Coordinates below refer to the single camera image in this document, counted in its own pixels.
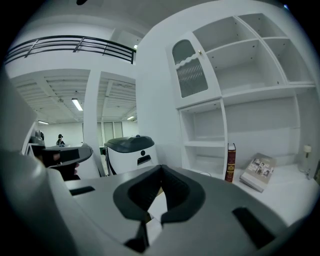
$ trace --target fluorescent light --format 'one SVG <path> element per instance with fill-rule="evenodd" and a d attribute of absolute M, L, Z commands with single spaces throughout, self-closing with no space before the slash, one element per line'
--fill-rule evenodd
<path fill-rule="evenodd" d="M 73 102 L 73 104 L 76 106 L 76 108 L 77 108 L 79 111 L 84 111 L 84 110 L 82 109 L 82 107 L 80 106 L 80 103 L 79 103 L 79 101 L 78 101 L 77 98 L 72 98 L 72 102 Z"/>
<path fill-rule="evenodd" d="M 44 122 L 44 121 L 38 121 L 38 123 L 44 124 L 44 125 L 48 125 L 49 124 L 48 122 Z"/>

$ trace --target shelf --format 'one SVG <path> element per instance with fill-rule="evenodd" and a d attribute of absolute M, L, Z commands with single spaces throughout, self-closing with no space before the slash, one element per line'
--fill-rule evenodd
<path fill-rule="evenodd" d="M 209 144 L 217 140 L 224 141 L 225 131 L 220 100 L 182 108 L 179 110 L 179 115 L 183 143 Z"/>
<path fill-rule="evenodd" d="M 221 168 L 223 168 L 223 165 L 217 166 L 217 168 L 221 169 Z M 188 170 L 193 171 L 193 172 L 198 173 L 198 174 L 210 176 L 212 178 L 217 178 L 217 179 L 223 179 L 224 178 L 222 173 L 215 173 L 215 172 L 212 172 L 212 171 L 211 172 L 202 171 L 202 170 L 193 169 L 193 168 L 189 168 Z"/>
<path fill-rule="evenodd" d="M 315 85 L 312 84 L 270 86 L 258 89 L 243 90 L 234 93 L 227 93 L 223 94 L 222 98 L 224 105 L 228 106 L 261 100 L 293 97 L 295 95 L 303 94 L 314 89 Z"/>
<path fill-rule="evenodd" d="M 224 147 L 185 147 L 186 158 L 182 167 L 194 172 L 207 172 L 222 178 L 224 172 Z"/>
<path fill-rule="evenodd" d="M 214 70 L 221 70 L 252 60 L 251 57 L 256 55 L 258 43 L 258 39 L 233 42 L 207 51 L 206 54 Z"/>
<path fill-rule="evenodd" d="M 224 140 L 191 140 L 186 141 L 184 143 L 186 147 L 208 147 L 208 148 L 224 148 L 225 147 L 225 141 Z"/>
<path fill-rule="evenodd" d="M 233 184 L 274 210 L 288 226 L 309 214 L 318 199 L 319 185 L 307 179 L 295 164 L 276 166 L 262 193 L 240 182 L 243 172 L 235 169 Z"/>
<path fill-rule="evenodd" d="M 215 21 L 193 33 L 206 52 L 237 41 L 256 38 L 245 25 L 234 17 Z"/>
<path fill-rule="evenodd" d="M 311 86 L 315 87 L 315 82 L 314 81 L 298 81 L 298 82 L 289 82 L 289 85 L 296 86 L 296 85 L 306 85 L 306 86 Z"/>
<path fill-rule="evenodd" d="M 310 83 L 312 81 L 305 61 L 289 38 L 268 37 L 263 39 L 278 59 L 289 82 Z"/>
<path fill-rule="evenodd" d="M 247 23 L 260 37 L 285 37 L 285 33 L 268 17 L 262 13 L 254 13 L 239 16 Z"/>
<path fill-rule="evenodd" d="M 207 56 L 222 94 L 285 84 L 275 60 L 257 39 L 219 47 Z"/>

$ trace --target white table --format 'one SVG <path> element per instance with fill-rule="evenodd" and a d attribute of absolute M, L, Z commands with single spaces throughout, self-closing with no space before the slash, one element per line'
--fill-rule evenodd
<path fill-rule="evenodd" d="M 243 172 L 235 170 L 233 184 L 271 208 L 288 226 L 308 215 L 320 195 L 317 182 L 307 179 L 296 164 L 275 167 L 262 193 L 239 181 Z"/>

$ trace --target book cover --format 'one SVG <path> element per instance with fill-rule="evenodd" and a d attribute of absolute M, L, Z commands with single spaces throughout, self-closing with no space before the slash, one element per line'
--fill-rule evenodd
<path fill-rule="evenodd" d="M 275 166 L 274 158 L 258 153 L 240 176 L 240 181 L 262 192 L 267 187 Z"/>
<path fill-rule="evenodd" d="M 232 182 L 234 179 L 235 173 L 235 165 L 236 165 L 236 145 L 233 143 L 231 145 L 228 144 L 228 158 L 226 163 L 226 172 L 224 180 L 227 182 Z"/>

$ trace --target railing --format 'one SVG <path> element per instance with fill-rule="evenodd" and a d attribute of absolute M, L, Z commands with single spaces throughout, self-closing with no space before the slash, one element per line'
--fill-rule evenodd
<path fill-rule="evenodd" d="M 53 35 L 23 42 L 8 50 L 4 63 L 8 64 L 19 58 L 27 58 L 29 55 L 51 51 L 72 51 L 73 53 L 84 51 L 112 56 L 134 63 L 135 49 L 117 42 L 100 38 L 80 35 Z"/>

